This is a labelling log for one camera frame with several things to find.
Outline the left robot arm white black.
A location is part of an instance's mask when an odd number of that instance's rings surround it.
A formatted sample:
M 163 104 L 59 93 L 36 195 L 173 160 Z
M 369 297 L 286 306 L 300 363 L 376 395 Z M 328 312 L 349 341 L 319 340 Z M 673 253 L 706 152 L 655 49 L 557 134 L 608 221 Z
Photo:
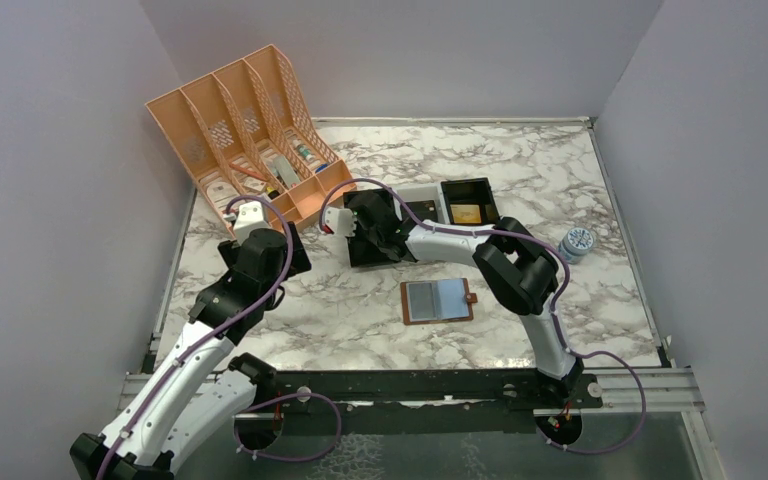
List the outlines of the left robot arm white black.
M 70 448 L 82 479 L 172 479 L 232 414 L 273 401 L 269 366 L 250 355 L 205 392 L 199 389 L 264 314 L 283 298 L 285 278 L 311 264 L 293 223 L 258 228 L 219 251 L 228 270 L 202 290 L 172 352 L 134 400 L 98 435 Z

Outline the black bin right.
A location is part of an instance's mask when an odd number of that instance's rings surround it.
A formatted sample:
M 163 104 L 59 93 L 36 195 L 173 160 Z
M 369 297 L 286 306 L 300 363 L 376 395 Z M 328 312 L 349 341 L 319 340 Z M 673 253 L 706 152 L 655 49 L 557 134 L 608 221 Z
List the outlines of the black bin right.
M 492 225 L 499 220 L 500 215 L 488 178 L 443 181 L 441 187 L 451 224 L 453 224 L 450 216 L 452 204 L 479 205 L 483 220 L 480 225 Z

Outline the dark grey credit card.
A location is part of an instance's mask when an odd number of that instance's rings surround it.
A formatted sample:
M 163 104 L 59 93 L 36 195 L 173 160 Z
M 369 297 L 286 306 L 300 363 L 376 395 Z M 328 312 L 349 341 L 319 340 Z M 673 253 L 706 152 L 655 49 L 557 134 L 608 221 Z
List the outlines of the dark grey credit card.
M 412 321 L 437 319 L 437 287 L 434 282 L 408 283 L 406 295 Z

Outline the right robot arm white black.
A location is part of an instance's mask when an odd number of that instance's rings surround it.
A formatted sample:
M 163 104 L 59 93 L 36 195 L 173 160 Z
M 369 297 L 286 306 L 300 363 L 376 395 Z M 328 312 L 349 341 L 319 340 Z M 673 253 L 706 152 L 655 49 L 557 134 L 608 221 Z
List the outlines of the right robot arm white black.
M 397 214 L 394 199 L 381 190 L 346 194 L 343 199 L 354 217 L 352 234 L 378 262 L 447 262 L 477 268 L 493 297 L 525 328 L 535 355 L 539 398 L 560 407 L 576 395 L 583 363 L 568 351 L 563 327 L 552 316 L 559 261 L 518 220 L 502 217 L 491 227 L 420 222 L 406 212 Z

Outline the black bin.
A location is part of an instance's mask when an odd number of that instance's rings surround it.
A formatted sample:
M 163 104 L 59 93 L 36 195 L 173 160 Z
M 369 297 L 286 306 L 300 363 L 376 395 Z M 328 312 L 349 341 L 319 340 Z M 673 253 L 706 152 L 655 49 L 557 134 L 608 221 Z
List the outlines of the black bin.
M 499 220 L 500 215 L 488 178 L 443 181 L 441 187 L 451 224 L 453 224 L 450 216 L 452 204 L 479 205 L 483 220 L 480 225 L 492 225 Z
M 354 215 L 353 235 L 347 238 L 352 267 L 373 267 L 401 261 L 395 242 L 401 219 L 393 196 L 384 189 L 352 191 L 343 195 L 344 206 Z

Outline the blue white small jar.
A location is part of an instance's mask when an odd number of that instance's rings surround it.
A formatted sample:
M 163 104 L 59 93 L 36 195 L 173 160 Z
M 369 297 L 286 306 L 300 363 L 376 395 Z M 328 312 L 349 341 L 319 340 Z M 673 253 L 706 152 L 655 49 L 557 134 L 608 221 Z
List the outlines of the blue white small jar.
M 595 236 L 590 230 L 574 227 L 559 241 L 558 252 L 567 263 L 578 264 L 592 251 L 595 243 Z

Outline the white bin middle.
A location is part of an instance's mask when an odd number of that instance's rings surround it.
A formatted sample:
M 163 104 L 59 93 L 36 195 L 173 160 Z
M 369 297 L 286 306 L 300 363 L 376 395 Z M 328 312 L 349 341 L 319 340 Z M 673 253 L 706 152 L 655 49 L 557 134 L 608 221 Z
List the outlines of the white bin middle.
M 449 221 L 445 198 L 439 183 L 399 185 L 393 190 L 420 220 L 441 224 Z

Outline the brown leather card holder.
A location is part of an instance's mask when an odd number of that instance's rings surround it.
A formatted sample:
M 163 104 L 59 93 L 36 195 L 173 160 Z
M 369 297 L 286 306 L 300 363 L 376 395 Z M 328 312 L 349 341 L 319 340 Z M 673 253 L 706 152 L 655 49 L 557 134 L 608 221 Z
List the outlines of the brown leather card holder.
M 407 302 L 406 285 L 415 282 L 434 282 L 436 284 L 438 312 L 436 320 L 411 320 Z M 400 293 L 403 323 L 407 326 L 466 322 L 474 319 L 473 306 L 477 303 L 477 295 L 470 290 L 466 278 L 402 282 L 400 284 Z

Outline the orange plastic file organizer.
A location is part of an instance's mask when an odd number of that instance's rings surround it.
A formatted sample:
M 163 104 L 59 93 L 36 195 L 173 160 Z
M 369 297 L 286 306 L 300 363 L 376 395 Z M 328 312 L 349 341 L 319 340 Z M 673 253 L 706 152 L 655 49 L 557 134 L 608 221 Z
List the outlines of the orange plastic file organizer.
M 317 132 L 289 58 L 267 45 L 146 104 L 197 191 L 226 229 L 241 194 L 272 201 L 298 230 L 354 189 Z

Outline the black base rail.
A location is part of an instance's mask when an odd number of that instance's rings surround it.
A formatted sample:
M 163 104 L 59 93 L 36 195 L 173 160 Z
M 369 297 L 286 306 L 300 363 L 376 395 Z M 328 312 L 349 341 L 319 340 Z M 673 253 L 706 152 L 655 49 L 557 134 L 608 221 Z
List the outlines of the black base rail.
M 598 409 L 583 374 L 566 395 L 543 386 L 534 369 L 280 371 L 259 387 L 259 407 L 233 417 L 245 437 L 342 434 L 533 434 L 536 416 Z M 312 392 L 307 400 L 278 396 Z

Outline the black bin left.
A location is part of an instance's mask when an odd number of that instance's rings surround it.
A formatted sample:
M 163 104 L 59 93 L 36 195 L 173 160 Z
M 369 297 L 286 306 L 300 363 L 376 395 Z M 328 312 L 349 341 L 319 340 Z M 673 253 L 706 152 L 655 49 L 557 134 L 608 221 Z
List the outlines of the black bin left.
M 395 242 L 401 219 L 393 196 L 384 189 L 352 191 L 343 195 L 344 206 L 354 215 L 353 235 L 347 238 L 352 267 L 373 267 L 401 261 Z

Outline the gold card in black bin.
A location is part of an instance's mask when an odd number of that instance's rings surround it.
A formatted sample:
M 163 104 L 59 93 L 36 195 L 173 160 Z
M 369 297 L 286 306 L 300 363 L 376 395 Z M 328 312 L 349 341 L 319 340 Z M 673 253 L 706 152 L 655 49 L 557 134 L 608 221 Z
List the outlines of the gold card in black bin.
M 453 224 L 480 225 L 483 223 L 481 207 L 476 204 L 452 204 L 450 216 Z

